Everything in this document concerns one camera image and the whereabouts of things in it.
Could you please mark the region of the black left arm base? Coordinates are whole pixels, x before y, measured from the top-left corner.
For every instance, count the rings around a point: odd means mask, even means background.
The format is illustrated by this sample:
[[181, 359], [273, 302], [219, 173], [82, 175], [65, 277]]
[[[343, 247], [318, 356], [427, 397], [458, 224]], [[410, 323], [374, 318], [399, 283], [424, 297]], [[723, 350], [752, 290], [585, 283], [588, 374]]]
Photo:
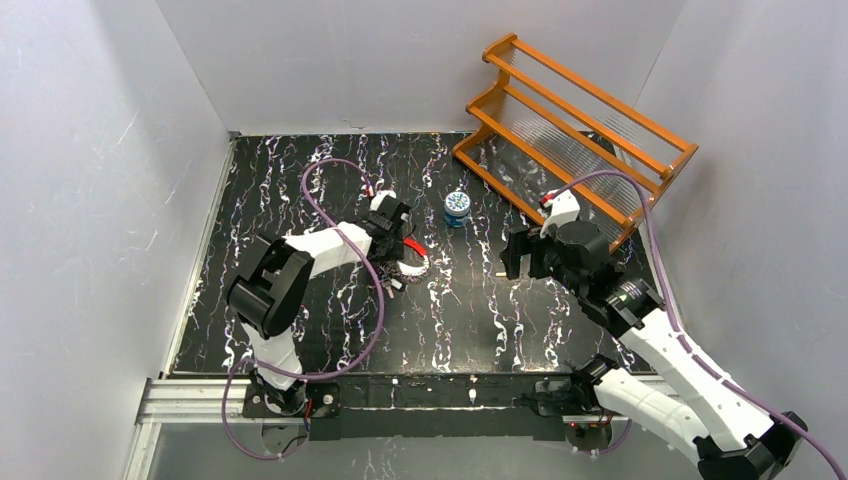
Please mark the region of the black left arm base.
[[252, 377], [244, 396], [242, 416], [248, 419], [334, 418], [340, 413], [341, 389], [334, 382], [296, 380], [280, 390], [260, 377]]

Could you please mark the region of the red handled spiked keyring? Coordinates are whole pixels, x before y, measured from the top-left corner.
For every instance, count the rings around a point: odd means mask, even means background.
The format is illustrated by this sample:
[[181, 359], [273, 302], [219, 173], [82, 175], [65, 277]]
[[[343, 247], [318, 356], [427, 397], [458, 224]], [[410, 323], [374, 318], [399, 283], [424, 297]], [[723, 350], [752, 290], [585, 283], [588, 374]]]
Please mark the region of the red handled spiked keyring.
[[388, 297], [403, 293], [408, 286], [421, 283], [430, 273], [427, 250], [411, 237], [402, 242], [401, 258], [378, 263], [382, 272], [381, 285]]

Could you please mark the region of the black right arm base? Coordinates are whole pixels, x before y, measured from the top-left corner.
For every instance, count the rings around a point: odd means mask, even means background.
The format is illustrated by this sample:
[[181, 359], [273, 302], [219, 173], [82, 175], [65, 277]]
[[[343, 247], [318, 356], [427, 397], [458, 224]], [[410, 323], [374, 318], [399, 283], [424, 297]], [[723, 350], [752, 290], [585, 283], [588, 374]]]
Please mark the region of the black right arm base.
[[580, 452], [597, 453], [611, 446], [614, 414], [601, 407], [589, 389], [571, 380], [545, 379], [523, 393], [516, 404], [530, 408], [543, 418], [559, 418], [565, 438]]

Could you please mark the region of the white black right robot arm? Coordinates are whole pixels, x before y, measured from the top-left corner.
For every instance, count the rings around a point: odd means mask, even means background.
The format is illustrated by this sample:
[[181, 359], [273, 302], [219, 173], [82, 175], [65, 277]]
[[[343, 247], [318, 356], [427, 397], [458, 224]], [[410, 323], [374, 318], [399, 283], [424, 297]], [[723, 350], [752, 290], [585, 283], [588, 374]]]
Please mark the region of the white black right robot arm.
[[693, 342], [673, 330], [658, 292], [627, 275], [592, 223], [509, 233], [500, 259], [509, 279], [529, 260], [532, 278], [551, 278], [583, 313], [647, 361], [674, 390], [670, 397], [601, 354], [575, 370], [582, 400], [621, 413], [665, 440], [704, 479], [774, 479], [794, 459], [807, 427], [793, 412], [768, 413], [742, 397], [730, 377], [696, 359]]

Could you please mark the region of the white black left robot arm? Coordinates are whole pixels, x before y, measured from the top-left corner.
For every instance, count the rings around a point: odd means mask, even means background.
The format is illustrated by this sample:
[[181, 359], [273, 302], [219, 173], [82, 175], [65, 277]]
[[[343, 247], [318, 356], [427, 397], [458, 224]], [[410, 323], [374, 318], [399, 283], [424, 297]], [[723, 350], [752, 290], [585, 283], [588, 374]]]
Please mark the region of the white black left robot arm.
[[359, 263], [374, 273], [388, 267], [389, 278], [403, 287], [426, 271], [404, 263], [411, 210], [392, 191], [380, 191], [355, 222], [277, 239], [255, 237], [225, 288], [225, 299], [248, 334], [255, 376], [267, 394], [292, 403], [303, 392], [294, 324], [313, 278]]

